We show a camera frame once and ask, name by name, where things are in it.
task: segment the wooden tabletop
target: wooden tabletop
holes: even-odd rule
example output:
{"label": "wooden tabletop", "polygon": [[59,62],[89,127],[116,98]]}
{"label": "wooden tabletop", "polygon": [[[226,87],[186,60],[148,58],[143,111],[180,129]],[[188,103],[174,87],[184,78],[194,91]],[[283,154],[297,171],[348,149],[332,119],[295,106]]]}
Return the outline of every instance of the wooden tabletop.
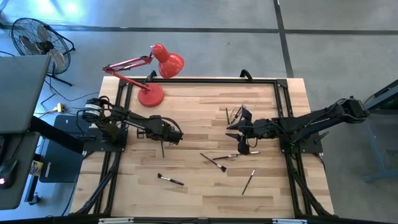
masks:
{"label": "wooden tabletop", "polygon": [[[304,81],[287,79],[294,116],[310,112]],[[104,77],[100,95],[115,101],[119,79]],[[260,154],[239,156],[218,162],[227,171],[205,160],[238,153],[238,142],[225,133],[225,108],[245,104],[253,121],[278,117],[274,88],[268,84],[162,83],[165,98],[156,108],[145,108],[133,87],[130,110],[149,117],[174,119],[184,135],[178,146],[165,143],[165,158],[160,142],[137,139],[136,128],[129,128],[126,150],[122,153],[114,195],[112,216],[121,217],[293,217],[286,162],[278,139],[262,139],[252,151]],[[124,105],[124,91],[121,105]],[[103,152],[83,161],[71,212],[78,210],[98,185]],[[303,154],[307,184],[326,210],[333,213],[328,184],[319,158]],[[256,173],[244,195],[243,188],[253,169]],[[157,173],[183,182],[184,186],[158,179]],[[105,190],[103,206],[106,203]],[[301,208],[302,194],[298,191]]]}

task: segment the concrete floor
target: concrete floor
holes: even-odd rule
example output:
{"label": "concrete floor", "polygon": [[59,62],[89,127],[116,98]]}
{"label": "concrete floor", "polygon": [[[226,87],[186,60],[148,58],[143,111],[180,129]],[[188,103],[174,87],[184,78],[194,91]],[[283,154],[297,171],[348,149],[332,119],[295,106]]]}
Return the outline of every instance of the concrete floor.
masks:
{"label": "concrete floor", "polygon": [[[280,0],[286,29],[397,30],[398,2],[394,0]],[[9,0],[1,22],[33,17],[51,25],[111,27],[188,27],[277,29],[272,0]],[[0,30],[0,50],[17,54],[8,30]],[[73,99],[99,90],[109,63],[149,53],[161,42],[185,59],[185,76],[235,77],[242,68],[255,77],[286,77],[279,34],[198,32],[61,32],[76,45],[70,68],[59,77],[75,86],[53,82]],[[365,100],[398,78],[396,35],[287,34],[294,77],[302,77],[313,110],[342,97]],[[155,64],[131,75],[148,75]],[[39,101],[50,96],[45,84]],[[82,107],[86,99],[67,102],[59,96],[46,102]],[[43,118],[50,124],[55,115]],[[398,179],[363,181],[376,171],[362,125],[339,124],[323,139],[326,176],[335,213],[341,217],[398,221]],[[0,220],[61,215],[72,184],[39,184],[43,203],[21,203],[1,211]]]}

